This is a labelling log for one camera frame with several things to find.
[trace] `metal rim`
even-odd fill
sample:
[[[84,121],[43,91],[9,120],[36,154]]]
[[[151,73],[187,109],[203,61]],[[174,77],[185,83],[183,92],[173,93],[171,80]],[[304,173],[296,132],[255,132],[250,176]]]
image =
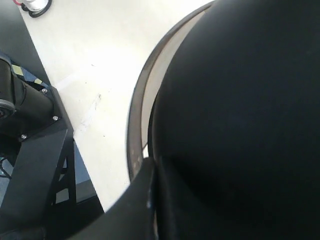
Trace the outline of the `metal rim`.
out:
[[[127,166],[129,178],[132,181],[134,177],[140,170],[142,160],[143,160],[143,146],[142,146],[142,134],[141,134],[141,117],[142,117],[142,107],[145,95],[145,90],[149,75],[153,69],[158,56],[162,52],[162,49],[167,45],[169,40],[191,19],[193,19],[198,14],[209,9],[214,1],[207,3],[206,5],[193,11],[186,17],[184,17],[180,22],[178,22],[173,28],[171,28],[167,34],[160,40],[160,42],[155,46],[149,58],[145,62],[141,74],[136,82],[131,105],[129,109],[128,116],[128,127],[126,136],[126,155],[127,155]]]

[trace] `white table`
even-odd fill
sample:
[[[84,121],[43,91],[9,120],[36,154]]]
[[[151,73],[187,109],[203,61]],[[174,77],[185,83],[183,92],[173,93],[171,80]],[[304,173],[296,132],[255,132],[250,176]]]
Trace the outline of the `white table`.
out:
[[[159,40],[209,0],[53,0],[39,18],[21,12],[106,211],[129,185],[128,110]]]

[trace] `red object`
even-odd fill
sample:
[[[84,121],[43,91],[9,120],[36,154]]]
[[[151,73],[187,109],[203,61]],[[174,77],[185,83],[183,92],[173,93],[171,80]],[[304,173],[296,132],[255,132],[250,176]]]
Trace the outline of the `red object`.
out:
[[[18,5],[18,6],[21,6],[21,5],[22,5],[22,3],[18,2],[17,0],[13,0],[13,2],[14,2],[16,5]]]

